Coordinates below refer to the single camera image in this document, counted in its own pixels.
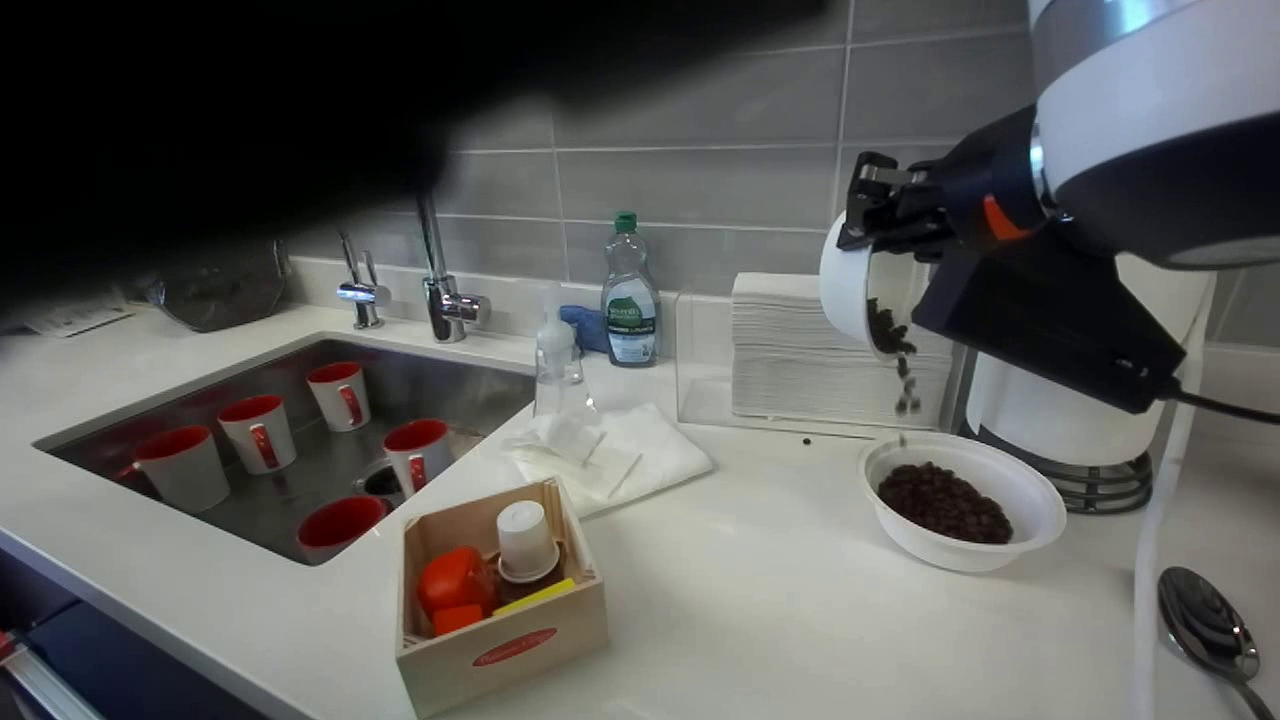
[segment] white box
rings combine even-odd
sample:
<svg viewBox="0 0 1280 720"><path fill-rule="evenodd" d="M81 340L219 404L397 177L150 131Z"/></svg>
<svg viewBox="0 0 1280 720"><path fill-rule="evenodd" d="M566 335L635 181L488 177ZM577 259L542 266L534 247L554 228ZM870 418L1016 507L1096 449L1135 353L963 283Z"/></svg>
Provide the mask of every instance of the white box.
<svg viewBox="0 0 1280 720"><path fill-rule="evenodd" d="M565 574L573 574L577 589L534 608L479 620L431 638L427 613L414 605L420 567L427 565L427 557L454 543L471 543L479 548L479 557L491 557L495 511L512 500L540 500L546 507L546 524L565 543ZM414 715L436 715L601 642L607 642L605 578L594 574L580 520L573 516L573 503L565 500L554 478L534 478L512 492L479 495L471 503L427 511L405 529L405 630L397 664Z"/></svg>

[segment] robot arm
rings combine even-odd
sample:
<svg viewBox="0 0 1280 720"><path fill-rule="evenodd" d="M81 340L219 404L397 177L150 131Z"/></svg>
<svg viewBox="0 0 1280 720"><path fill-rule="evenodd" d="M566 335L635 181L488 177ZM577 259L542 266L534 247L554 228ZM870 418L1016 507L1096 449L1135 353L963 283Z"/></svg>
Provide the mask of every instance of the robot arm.
<svg viewBox="0 0 1280 720"><path fill-rule="evenodd" d="M948 155L860 155L839 247L934 274L910 319L1105 404L1177 395L1183 347L1115 274L1280 259L1276 0L1033 0L1040 96Z"/></svg>

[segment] spoon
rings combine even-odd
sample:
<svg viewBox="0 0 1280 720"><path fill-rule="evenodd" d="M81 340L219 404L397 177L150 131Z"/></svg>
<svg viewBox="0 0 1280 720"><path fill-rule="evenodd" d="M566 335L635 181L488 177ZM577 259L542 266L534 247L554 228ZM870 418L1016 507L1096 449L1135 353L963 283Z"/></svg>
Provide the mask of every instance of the spoon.
<svg viewBox="0 0 1280 720"><path fill-rule="evenodd" d="M1276 720L1270 709L1247 686L1261 672L1261 652L1236 608L1192 567L1160 570L1160 615L1173 642L1213 674L1229 679L1255 720Z"/></svg>

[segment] napkin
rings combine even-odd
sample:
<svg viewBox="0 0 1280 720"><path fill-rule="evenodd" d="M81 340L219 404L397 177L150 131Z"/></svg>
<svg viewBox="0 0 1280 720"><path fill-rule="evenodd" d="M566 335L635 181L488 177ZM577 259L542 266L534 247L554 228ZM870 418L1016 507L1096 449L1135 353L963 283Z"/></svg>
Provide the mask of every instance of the napkin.
<svg viewBox="0 0 1280 720"><path fill-rule="evenodd" d="M594 428L552 424L531 435L522 449L512 449L520 474L554 474L577 516L601 516L607 507L635 503L715 469L715 460L696 449L654 404L594 413Z"/></svg>

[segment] bottle cap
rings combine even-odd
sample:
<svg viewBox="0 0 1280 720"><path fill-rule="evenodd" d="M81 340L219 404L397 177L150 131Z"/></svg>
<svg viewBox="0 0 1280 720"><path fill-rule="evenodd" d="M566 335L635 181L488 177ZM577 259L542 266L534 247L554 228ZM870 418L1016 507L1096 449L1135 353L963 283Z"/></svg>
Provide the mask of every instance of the bottle cap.
<svg viewBox="0 0 1280 720"><path fill-rule="evenodd" d="M614 212L610 232L635 232L635 212Z"/></svg>

